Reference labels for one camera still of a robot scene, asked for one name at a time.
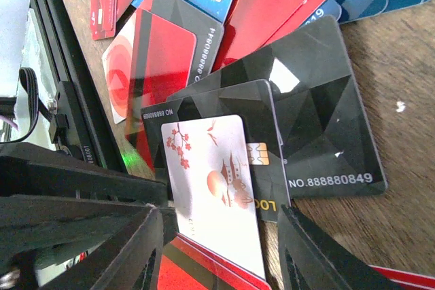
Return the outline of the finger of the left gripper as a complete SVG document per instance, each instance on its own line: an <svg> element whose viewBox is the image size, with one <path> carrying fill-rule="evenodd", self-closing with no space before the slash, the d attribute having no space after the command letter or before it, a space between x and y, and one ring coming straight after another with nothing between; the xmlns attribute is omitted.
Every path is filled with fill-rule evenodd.
<svg viewBox="0 0 435 290"><path fill-rule="evenodd" d="M164 183L108 170L31 143L1 145L2 196L74 196L77 190L157 206L168 202Z"/></svg>
<svg viewBox="0 0 435 290"><path fill-rule="evenodd" d="M45 196L2 197L1 269L10 267L19 253L60 244L74 244L78 251L99 247L147 206L154 205ZM175 211L156 207L162 214L164 246L178 231Z"/></svg>

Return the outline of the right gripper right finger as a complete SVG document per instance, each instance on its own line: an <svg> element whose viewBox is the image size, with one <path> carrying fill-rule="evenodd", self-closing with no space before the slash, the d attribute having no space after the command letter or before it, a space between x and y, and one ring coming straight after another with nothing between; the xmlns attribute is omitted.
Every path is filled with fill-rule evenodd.
<svg viewBox="0 0 435 290"><path fill-rule="evenodd" d="M325 233L296 207L278 213L279 261L285 289L400 289Z"/></svg>

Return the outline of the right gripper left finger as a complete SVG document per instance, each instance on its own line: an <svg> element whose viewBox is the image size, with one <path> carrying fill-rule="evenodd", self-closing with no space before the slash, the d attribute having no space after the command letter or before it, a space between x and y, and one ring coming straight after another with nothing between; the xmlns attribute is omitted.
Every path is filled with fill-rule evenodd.
<svg viewBox="0 0 435 290"><path fill-rule="evenodd" d="M83 262L42 289L156 289L163 240L162 214L147 206Z"/></svg>

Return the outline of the white card blossom print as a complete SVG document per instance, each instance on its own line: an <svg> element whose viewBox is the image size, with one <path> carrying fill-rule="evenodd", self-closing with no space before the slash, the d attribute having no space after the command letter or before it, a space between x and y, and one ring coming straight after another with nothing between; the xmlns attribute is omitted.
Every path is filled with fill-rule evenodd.
<svg viewBox="0 0 435 290"><path fill-rule="evenodd" d="M164 123L160 131L181 234L264 278L242 119Z"/></svg>

